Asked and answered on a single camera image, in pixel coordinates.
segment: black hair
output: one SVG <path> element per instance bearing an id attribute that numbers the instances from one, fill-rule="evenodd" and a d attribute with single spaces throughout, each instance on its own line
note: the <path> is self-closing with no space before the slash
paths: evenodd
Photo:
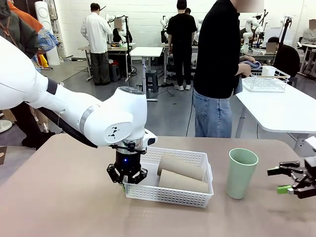
<path id="1" fill-rule="evenodd" d="M 187 8 L 187 0 L 178 0 L 177 9 L 178 10 L 185 10 L 186 8 Z"/>
<path id="2" fill-rule="evenodd" d="M 278 37 L 271 37 L 268 39 L 268 43 L 279 43 L 279 38 Z"/>
<path id="3" fill-rule="evenodd" d="M 186 9 L 186 11 L 185 11 L 185 13 L 187 13 L 187 14 L 191 14 L 191 9 L 189 9 L 188 7 L 187 7 L 187 9 Z"/>
<path id="4" fill-rule="evenodd" d="M 100 5 L 97 3 L 91 3 L 90 8 L 91 8 L 91 11 L 97 11 L 101 9 Z"/>

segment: orange jacket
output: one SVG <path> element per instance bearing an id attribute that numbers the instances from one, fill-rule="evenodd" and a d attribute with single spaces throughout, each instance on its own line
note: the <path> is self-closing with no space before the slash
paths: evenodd
<path id="1" fill-rule="evenodd" d="M 23 12 L 19 9 L 17 9 L 12 3 L 10 3 L 8 1 L 8 5 L 10 7 L 10 10 L 12 12 L 14 12 L 15 14 L 18 15 L 18 17 L 20 17 L 20 19 L 22 19 L 23 21 L 25 21 L 26 24 L 28 24 L 30 27 L 32 27 L 36 33 L 40 31 L 40 29 L 42 29 L 44 26 L 37 20 L 35 19 L 33 16 L 31 16 L 30 14 L 27 14 L 26 12 Z"/>

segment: cup rim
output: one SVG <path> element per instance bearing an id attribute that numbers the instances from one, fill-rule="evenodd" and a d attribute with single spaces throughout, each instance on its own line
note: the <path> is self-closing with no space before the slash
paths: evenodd
<path id="1" fill-rule="evenodd" d="M 251 152 L 251 153 L 253 153 L 253 154 L 255 155 L 255 157 L 257 158 L 257 161 L 256 161 L 255 163 L 253 163 L 253 164 L 243 164 L 243 163 L 240 163 L 240 162 L 238 162 L 237 160 L 235 160 L 234 158 L 232 158 L 232 156 L 231 156 L 231 152 L 234 151 L 234 150 L 245 150 L 245 151 Z M 250 151 L 250 150 L 248 150 L 248 149 L 245 149 L 245 148 L 234 148 L 234 149 L 232 149 L 232 150 L 229 152 L 229 158 L 232 159 L 232 160 L 233 160 L 234 162 L 236 162 L 237 164 L 241 164 L 241 165 L 244 165 L 244 166 L 254 166 L 254 165 L 257 165 L 258 162 L 259 162 L 258 156 L 257 156 L 254 152 L 252 152 L 252 151 Z"/>

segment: white wire basket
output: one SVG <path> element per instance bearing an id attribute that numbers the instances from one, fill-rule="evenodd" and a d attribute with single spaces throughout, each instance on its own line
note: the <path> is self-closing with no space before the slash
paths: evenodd
<path id="1" fill-rule="evenodd" d="M 208 193 L 203 194 L 158 187 L 160 177 L 157 175 L 157 169 L 162 154 L 176 156 L 185 162 L 205 169 L 205 176 L 202 181 L 208 183 Z M 141 165 L 148 170 L 146 179 L 139 184 L 126 183 L 126 178 L 123 180 L 126 197 L 128 198 L 205 208 L 214 194 L 212 170 L 206 153 L 148 147 L 147 153 L 141 156 Z"/>
<path id="2" fill-rule="evenodd" d="M 272 66 L 268 68 L 270 74 L 266 74 L 264 68 L 252 69 L 250 76 L 242 80 L 242 85 L 252 92 L 285 92 L 290 75 Z"/>

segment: white sneaker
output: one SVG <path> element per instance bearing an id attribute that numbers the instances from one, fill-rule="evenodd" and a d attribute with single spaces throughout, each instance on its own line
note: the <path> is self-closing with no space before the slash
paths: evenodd
<path id="1" fill-rule="evenodd" d="M 181 86 L 175 85 L 174 88 L 179 91 L 184 91 L 184 88 L 182 85 Z"/>

